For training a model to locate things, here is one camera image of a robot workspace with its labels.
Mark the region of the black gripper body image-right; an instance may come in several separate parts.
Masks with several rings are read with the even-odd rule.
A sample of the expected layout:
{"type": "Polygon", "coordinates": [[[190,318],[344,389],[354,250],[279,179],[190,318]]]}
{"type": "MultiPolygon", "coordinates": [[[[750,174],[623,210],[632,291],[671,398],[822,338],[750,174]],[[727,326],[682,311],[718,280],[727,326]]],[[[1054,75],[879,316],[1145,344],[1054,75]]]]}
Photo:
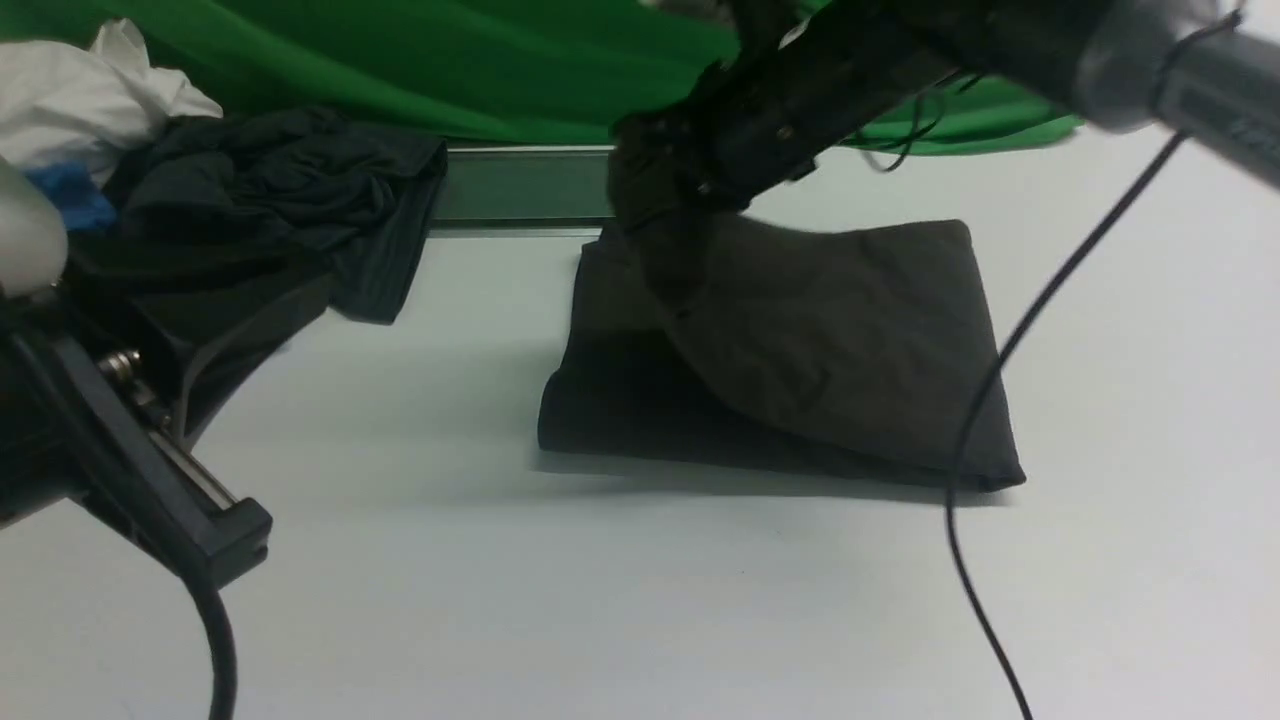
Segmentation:
{"type": "Polygon", "coordinates": [[[888,1],[832,1],[805,20],[780,1],[730,9],[733,61],[704,69],[686,97],[614,124],[608,199],[625,228],[741,211],[956,70],[888,1]]]}

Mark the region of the black gripper bottom-left finger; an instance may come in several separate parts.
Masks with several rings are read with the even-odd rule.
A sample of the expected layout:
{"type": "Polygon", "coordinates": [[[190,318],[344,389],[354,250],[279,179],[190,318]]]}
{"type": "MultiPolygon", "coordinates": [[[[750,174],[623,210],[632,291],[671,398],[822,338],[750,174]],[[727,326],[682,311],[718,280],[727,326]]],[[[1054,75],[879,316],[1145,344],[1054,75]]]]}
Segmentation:
{"type": "Polygon", "coordinates": [[[191,454],[132,346],[10,331],[10,519],[69,500],[163,566],[188,547],[216,588],[260,566],[273,516],[191,454]]]}

